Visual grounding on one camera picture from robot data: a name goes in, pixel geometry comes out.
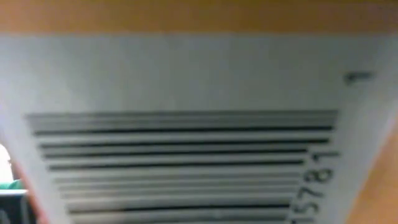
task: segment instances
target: barcode label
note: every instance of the barcode label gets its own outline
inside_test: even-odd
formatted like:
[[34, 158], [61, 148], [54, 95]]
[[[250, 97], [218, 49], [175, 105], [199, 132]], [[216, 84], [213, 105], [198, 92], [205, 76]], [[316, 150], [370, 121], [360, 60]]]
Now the barcode label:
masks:
[[315, 223], [336, 111], [30, 114], [75, 223]]

